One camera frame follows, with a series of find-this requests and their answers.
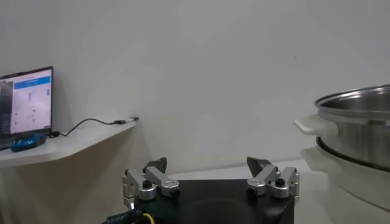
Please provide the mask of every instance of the laptop screen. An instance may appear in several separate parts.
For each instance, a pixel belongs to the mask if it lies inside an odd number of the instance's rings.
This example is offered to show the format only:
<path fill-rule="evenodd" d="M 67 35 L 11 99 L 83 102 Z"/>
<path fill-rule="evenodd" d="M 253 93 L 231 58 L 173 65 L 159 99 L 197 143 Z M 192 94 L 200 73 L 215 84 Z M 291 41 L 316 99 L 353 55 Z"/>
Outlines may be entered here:
<path fill-rule="evenodd" d="M 0 136 L 51 128 L 53 69 L 0 78 Z"/>

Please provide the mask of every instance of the yellow cable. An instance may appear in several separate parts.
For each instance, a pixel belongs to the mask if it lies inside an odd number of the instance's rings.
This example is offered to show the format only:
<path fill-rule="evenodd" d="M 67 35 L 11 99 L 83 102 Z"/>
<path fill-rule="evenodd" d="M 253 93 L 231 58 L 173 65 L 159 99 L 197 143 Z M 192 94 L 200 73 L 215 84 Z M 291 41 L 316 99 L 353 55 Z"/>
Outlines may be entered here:
<path fill-rule="evenodd" d="M 147 217 L 149 219 L 149 221 L 151 221 L 151 224 L 155 224 L 154 219 L 153 219 L 153 217 L 150 214 L 144 213 L 142 215 Z"/>

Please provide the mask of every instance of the white shelf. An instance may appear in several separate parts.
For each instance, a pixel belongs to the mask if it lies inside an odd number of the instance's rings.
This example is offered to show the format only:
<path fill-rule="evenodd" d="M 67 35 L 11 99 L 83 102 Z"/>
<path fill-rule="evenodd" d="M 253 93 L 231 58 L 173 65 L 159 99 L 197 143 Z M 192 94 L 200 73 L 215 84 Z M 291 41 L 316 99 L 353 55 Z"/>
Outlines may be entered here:
<path fill-rule="evenodd" d="M 122 125 L 98 125 L 75 129 L 68 137 L 47 138 L 46 143 L 26 151 L 0 151 L 0 167 L 43 163 L 71 156 L 105 139 L 135 126 L 135 122 Z"/>

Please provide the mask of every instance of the stainless steel pot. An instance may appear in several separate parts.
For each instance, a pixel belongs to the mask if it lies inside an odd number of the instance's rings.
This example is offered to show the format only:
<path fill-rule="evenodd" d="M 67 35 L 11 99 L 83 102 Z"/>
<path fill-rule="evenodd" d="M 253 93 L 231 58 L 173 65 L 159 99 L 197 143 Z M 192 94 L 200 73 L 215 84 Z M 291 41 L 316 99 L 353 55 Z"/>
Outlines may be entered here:
<path fill-rule="evenodd" d="M 390 170 L 390 85 L 353 89 L 315 101 L 316 115 L 294 121 L 330 149 Z"/>

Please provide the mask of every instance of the pot handle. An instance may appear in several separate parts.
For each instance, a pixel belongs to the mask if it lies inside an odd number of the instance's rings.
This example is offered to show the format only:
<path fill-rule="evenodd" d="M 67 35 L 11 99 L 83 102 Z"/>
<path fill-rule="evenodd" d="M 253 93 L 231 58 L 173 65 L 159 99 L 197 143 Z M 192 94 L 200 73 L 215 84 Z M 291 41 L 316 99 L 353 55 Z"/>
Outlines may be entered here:
<path fill-rule="evenodd" d="M 305 135 L 336 137 L 339 134 L 337 125 L 313 114 L 303 119 L 294 120 L 294 124 Z"/>
<path fill-rule="evenodd" d="M 300 154 L 312 171 L 321 171 L 334 175 L 341 173 L 341 168 L 335 159 L 322 153 L 318 146 L 303 149 L 300 151 Z"/>

